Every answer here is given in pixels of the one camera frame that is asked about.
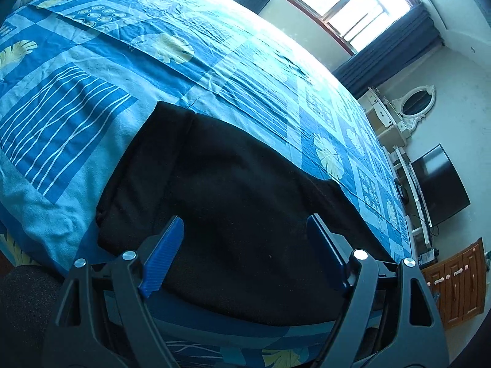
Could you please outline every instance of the wall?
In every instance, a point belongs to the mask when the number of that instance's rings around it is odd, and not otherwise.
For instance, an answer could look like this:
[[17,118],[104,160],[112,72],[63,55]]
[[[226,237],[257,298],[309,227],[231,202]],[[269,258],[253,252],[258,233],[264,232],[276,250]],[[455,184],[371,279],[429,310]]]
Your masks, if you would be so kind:
[[330,71],[350,59],[330,34],[286,0],[271,0],[259,16],[290,36]]
[[[460,53],[443,47],[425,57],[406,76],[394,77],[379,89],[388,99],[421,85],[435,85],[436,102],[418,125],[407,146],[416,159],[441,143],[455,166],[471,205],[439,225],[434,238],[441,259],[450,257],[482,237],[491,249],[491,76]],[[485,314],[491,305],[488,286]],[[479,328],[485,314],[447,331],[455,358]]]
[[421,0],[445,44],[491,73],[491,28],[474,0]]

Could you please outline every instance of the black garment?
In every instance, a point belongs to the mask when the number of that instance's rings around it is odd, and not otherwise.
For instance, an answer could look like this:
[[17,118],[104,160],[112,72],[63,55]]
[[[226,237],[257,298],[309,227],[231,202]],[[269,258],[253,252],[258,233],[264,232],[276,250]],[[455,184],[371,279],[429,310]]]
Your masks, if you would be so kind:
[[99,244],[119,254],[178,215],[186,233],[166,290],[227,316],[307,325],[335,320],[343,302],[306,239],[313,213],[352,247],[392,261],[336,182],[235,126],[160,102],[110,178],[96,221]]

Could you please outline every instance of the tv stand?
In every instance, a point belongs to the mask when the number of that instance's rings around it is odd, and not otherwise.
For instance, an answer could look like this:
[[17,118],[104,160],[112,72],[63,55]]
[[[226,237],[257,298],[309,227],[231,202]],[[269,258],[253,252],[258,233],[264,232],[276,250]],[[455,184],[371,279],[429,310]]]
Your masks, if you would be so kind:
[[409,164],[408,155],[402,147],[394,147],[394,152],[390,154],[390,160],[394,165],[394,172],[399,182],[402,183],[402,181],[405,180],[408,183],[409,198],[414,201],[414,204],[416,205],[417,217],[414,218],[416,218],[417,224],[416,228],[414,228],[413,230],[411,228],[408,228],[408,231],[410,232],[409,235],[412,236],[413,240],[415,240],[419,236],[423,236],[424,245],[427,249],[430,249],[430,233],[428,231],[428,225],[425,222],[425,217],[428,217],[428,214],[426,214],[426,203],[423,196],[418,193],[419,184],[412,170],[412,167]]

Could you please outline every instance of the television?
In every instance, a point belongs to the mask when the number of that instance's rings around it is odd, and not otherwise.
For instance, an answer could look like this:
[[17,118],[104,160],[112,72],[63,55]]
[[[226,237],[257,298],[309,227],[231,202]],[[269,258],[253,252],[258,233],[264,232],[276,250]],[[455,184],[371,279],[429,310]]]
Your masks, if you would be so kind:
[[411,163],[427,224],[436,226],[470,205],[461,179],[441,145]]

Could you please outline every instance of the wooden cabinet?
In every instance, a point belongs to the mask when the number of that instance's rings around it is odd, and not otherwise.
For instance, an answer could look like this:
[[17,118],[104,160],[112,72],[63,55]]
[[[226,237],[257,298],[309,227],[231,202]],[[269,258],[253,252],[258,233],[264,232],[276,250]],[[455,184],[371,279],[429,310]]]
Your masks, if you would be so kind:
[[484,311],[485,263],[480,238],[455,256],[423,270],[445,329]]

